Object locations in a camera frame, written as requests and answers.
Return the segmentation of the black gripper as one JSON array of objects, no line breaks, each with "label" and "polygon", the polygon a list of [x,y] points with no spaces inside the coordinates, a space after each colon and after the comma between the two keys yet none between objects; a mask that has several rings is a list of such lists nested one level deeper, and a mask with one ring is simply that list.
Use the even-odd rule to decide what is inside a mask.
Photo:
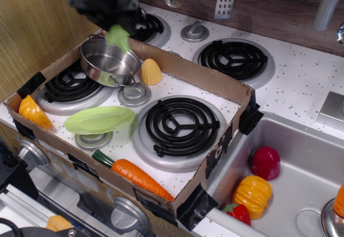
[{"label": "black gripper", "polygon": [[130,36],[146,23],[146,12],[138,0],[70,0],[69,5],[88,20],[108,31],[112,25],[120,25]]}]

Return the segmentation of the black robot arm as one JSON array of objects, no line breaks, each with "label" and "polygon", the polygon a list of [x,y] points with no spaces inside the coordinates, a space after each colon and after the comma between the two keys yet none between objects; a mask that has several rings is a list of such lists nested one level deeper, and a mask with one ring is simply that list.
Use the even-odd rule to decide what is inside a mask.
[{"label": "black robot arm", "polygon": [[69,0],[69,5],[98,27],[108,31],[118,24],[130,35],[146,22],[138,0]]}]

